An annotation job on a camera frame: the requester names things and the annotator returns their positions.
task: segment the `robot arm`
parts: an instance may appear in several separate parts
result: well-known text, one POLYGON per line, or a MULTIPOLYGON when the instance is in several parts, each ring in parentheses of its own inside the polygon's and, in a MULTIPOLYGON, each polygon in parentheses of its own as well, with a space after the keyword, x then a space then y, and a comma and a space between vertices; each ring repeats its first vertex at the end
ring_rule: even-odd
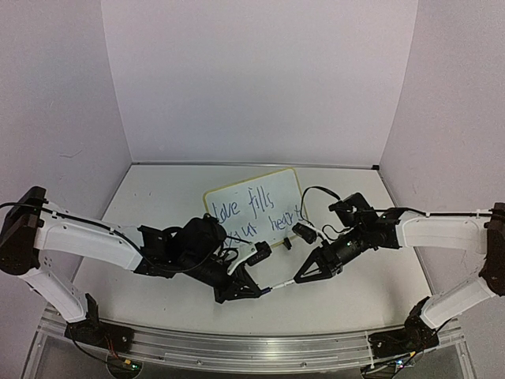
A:
POLYGON ((351 230, 332 243, 322 242, 310 254, 294 280, 324 280, 369 249, 380 247, 438 246, 486 254, 484 267, 456 287, 421 300, 410 312, 404 328, 372 334, 374 355, 420 351, 438 344, 436 332, 452 317, 496 295, 505 295, 505 204, 492 213, 425 213, 390 208, 379 216, 360 193, 330 205, 344 227, 351 230), (317 270, 310 268, 316 264, 317 270))
POLYGON ((99 320, 90 294, 79 291, 53 267, 48 250, 109 262, 136 274, 172 278, 185 273, 214 288, 215 300, 259 298, 263 293, 247 273, 271 254, 266 242, 238 247, 237 257, 222 254, 226 231, 206 215, 184 227, 163 231, 122 227, 72 214, 33 187, 7 213, 0 232, 0 269, 18 276, 50 302, 67 321, 73 340, 115 350, 129 349, 133 330, 99 320))

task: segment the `whiteboard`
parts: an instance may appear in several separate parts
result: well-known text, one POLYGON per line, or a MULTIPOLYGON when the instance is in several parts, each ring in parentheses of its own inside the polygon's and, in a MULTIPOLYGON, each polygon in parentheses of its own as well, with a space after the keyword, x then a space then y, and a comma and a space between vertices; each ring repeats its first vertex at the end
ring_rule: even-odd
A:
MULTIPOLYGON (((204 204, 228 235, 273 246, 294 237, 291 229, 302 221, 300 185, 293 168, 207 191, 204 204)), ((241 244, 225 241, 226 247, 241 244)))

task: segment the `tabletop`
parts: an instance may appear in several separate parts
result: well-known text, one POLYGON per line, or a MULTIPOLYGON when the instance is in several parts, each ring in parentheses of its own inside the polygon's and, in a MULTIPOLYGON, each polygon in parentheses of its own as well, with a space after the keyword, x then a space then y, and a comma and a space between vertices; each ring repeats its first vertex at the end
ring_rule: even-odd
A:
MULTIPOLYGON (((295 167, 304 189, 325 186, 341 198, 361 192, 375 208, 393 206, 377 171, 295 167)), ((279 170, 272 166, 133 165, 103 219, 164 229, 205 213, 208 190, 279 170)), ((342 228, 332 198, 309 191, 311 221, 342 228)), ((293 277, 315 246, 300 238, 274 248, 247 270, 260 287, 293 277)), ((400 325, 430 290, 415 251, 369 250, 330 280, 291 285, 258 299, 217 304, 212 288, 183 274, 173 279, 128 272, 85 258, 74 283, 99 303, 102 318, 154 328, 218 334, 285 336, 400 325)))

